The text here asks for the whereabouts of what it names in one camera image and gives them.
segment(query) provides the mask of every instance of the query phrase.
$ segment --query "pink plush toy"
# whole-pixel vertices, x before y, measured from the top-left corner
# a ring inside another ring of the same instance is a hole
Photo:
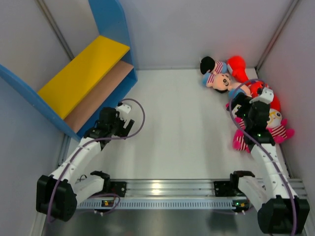
[[[239,119],[238,122],[241,124],[243,122],[243,125],[241,127],[244,129],[244,121]],[[285,140],[291,138],[295,131],[294,129],[286,129],[285,126],[287,124],[287,119],[282,119],[282,115],[280,112],[278,112],[275,109],[270,109],[269,112],[269,120],[267,121],[267,129],[271,133],[273,139],[275,140],[276,144],[281,144]],[[250,152],[247,145],[244,142],[244,134],[241,130],[237,130],[235,132],[234,138],[233,138],[233,148],[235,150],[246,150],[247,152]]]
[[[236,120],[236,122],[238,122],[241,126],[242,129],[245,129],[245,124],[244,121],[236,116],[236,112],[238,111],[238,109],[240,109],[241,105],[237,104],[234,109],[232,110],[232,115],[234,117],[234,119]]]

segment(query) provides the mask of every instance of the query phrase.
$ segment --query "white floor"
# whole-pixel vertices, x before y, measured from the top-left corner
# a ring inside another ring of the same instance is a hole
[[[254,69],[248,77],[257,78]],[[134,138],[112,141],[84,174],[102,170],[111,178],[196,179],[229,178],[235,170],[250,170],[261,177],[250,154],[232,149],[236,131],[225,105],[227,94],[201,85],[198,70],[147,70],[126,96],[137,99],[146,111],[146,123]],[[138,129],[141,110],[132,104]],[[76,142],[71,142],[73,150]],[[278,147],[278,156],[286,171]]]

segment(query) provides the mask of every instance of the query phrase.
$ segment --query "black clamp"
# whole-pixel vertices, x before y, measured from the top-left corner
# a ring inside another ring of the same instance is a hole
[[[102,192],[108,193],[110,191],[111,181],[110,175],[103,173],[103,171],[93,171],[91,173],[92,176],[99,176],[104,180],[104,186]]]
[[[255,175],[251,171],[234,171],[232,174],[230,174],[231,187],[233,189],[239,190],[238,181],[241,177],[244,177],[244,176],[251,176],[255,178]]]
[[[43,214],[48,213],[49,202],[57,179],[53,176],[41,176],[37,181],[36,210]],[[68,180],[59,183],[53,204],[51,216],[55,219],[68,221],[75,213],[77,208],[76,194],[73,192]]]
[[[134,120],[130,120],[126,128],[124,128],[126,121],[120,118],[120,113],[112,107],[104,107],[99,113],[99,119],[95,121],[93,127],[88,129],[84,138],[89,137],[92,139],[100,139],[100,138],[108,138],[107,140],[100,140],[101,149],[110,142],[110,138],[115,135],[118,137],[126,137],[128,136],[133,124]]]

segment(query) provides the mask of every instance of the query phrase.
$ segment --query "plush doll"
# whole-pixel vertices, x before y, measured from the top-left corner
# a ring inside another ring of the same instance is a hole
[[[241,83],[239,82],[235,82],[235,83],[231,83],[229,85],[229,87],[227,88],[229,90],[228,92],[228,98],[231,99],[233,92],[235,91],[235,89],[240,85]],[[246,96],[251,97],[251,91],[250,89],[246,86],[246,85],[242,85],[240,87],[240,89],[238,89],[236,91],[236,93],[234,94],[234,97],[236,97],[237,94],[239,94],[240,92],[244,93]]]
[[[216,74],[215,72],[207,72],[204,74],[202,84],[208,88],[214,88],[219,93],[230,91],[229,97],[232,96],[233,91],[240,85],[238,82],[232,83],[229,74]],[[247,96],[251,96],[251,91],[246,85],[242,85],[241,88],[235,93],[235,96],[240,92],[246,94]]]
[[[226,62],[227,69],[237,82],[244,83],[248,81],[246,75],[246,63],[241,56],[233,56]]]
[[[269,119],[267,121],[267,129],[271,133],[276,144],[281,144],[285,140],[291,138],[295,131],[294,129],[286,129],[287,119],[282,119],[282,115],[275,109],[270,109]],[[244,134],[241,130],[237,130],[233,137],[233,148],[235,150],[246,150],[249,152],[247,145],[244,142]]]
[[[202,84],[208,88],[214,88],[219,93],[228,91],[228,87],[231,84],[229,74],[216,74],[207,72],[204,74]]]
[[[257,97],[258,96],[258,89],[263,89],[263,83],[261,81],[257,81],[251,85],[249,85],[251,95],[252,97]],[[270,108],[275,109],[279,112],[281,112],[281,105],[278,97],[274,94],[274,100],[270,103]]]
[[[227,72],[226,63],[222,61],[215,61],[211,57],[204,57],[200,61],[200,72],[201,74],[206,74],[207,72],[224,74]]]
[[[235,107],[234,107],[234,109],[232,110],[232,114],[233,114],[233,118],[235,119],[235,121],[240,125],[240,127],[242,128],[242,129],[245,129],[245,123],[244,123],[244,120],[243,119],[241,119],[241,118],[239,118],[239,117],[237,117],[236,116],[236,112],[238,111],[238,109],[240,109],[240,107],[241,107],[241,105],[239,105],[239,104],[237,104]]]

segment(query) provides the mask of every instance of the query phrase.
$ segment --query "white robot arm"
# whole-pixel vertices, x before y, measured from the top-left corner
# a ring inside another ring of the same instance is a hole
[[[307,200],[299,199],[290,186],[279,163],[275,142],[266,130],[273,91],[264,88],[259,92],[260,95],[255,98],[238,94],[232,101],[231,109],[241,105],[235,114],[244,120],[245,131],[255,140],[244,137],[251,155],[260,167],[265,189],[258,184],[254,174],[247,171],[235,171],[231,174],[230,181],[233,188],[243,192],[258,211],[258,224],[263,233],[291,233],[294,228],[293,215],[298,223],[295,233],[301,233],[310,206]]]
[[[86,166],[102,151],[110,140],[91,142],[99,138],[128,136],[134,121],[128,118],[131,107],[119,103],[116,108],[105,107],[100,112],[95,126],[81,139],[76,150],[49,176],[41,176],[37,182],[36,210],[47,214],[53,188],[58,180],[51,215],[67,221],[77,205],[95,193],[108,193],[111,187],[110,176],[94,171],[83,181],[78,181]]]

